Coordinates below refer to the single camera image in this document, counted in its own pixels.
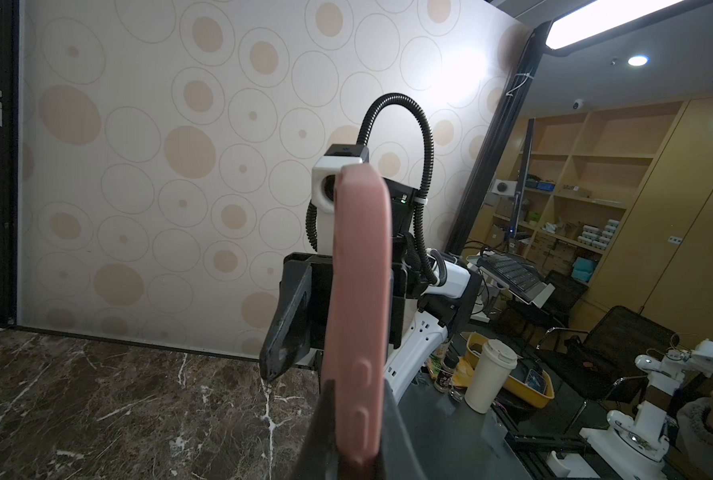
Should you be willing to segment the phone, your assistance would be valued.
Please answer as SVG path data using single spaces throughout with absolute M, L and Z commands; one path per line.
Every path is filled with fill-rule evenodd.
M 391 208 L 369 164 L 342 168 L 334 186 L 332 294 L 324 377 L 334 381 L 336 447 L 365 474 L 380 450 L 392 297 Z

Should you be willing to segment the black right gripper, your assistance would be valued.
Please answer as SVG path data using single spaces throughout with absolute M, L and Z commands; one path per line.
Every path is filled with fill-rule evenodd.
M 266 383 L 284 375 L 313 349 L 326 347 L 330 314 L 336 325 L 378 346 L 402 344 L 409 270 L 401 262 L 381 261 L 379 269 L 359 266 L 338 272 L 332 257 L 290 254 L 284 258 L 278 306 L 260 350 L 260 377 Z

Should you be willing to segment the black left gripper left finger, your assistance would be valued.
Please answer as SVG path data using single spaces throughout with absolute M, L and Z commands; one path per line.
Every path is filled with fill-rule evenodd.
M 330 480 L 338 478 L 340 453 L 336 446 L 336 381 L 324 382 L 310 427 L 290 479 Z

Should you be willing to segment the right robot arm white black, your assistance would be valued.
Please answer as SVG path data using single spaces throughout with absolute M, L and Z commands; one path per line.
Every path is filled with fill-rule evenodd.
M 395 236 L 389 342 L 385 377 L 397 401 L 428 357 L 471 319 L 482 277 L 455 256 L 432 251 L 440 285 L 428 282 L 410 232 L 416 189 L 388 181 Z M 260 377 L 271 382 L 323 350 L 332 289 L 332 258 L 292 253 L 284 258 L 280 299 L 260 350 Z

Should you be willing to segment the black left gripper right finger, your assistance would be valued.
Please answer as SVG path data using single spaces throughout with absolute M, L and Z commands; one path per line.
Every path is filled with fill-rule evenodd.
M 426 478 L 388 380 L 384 381 L 383 417 L 376 478 L 386 480 Z

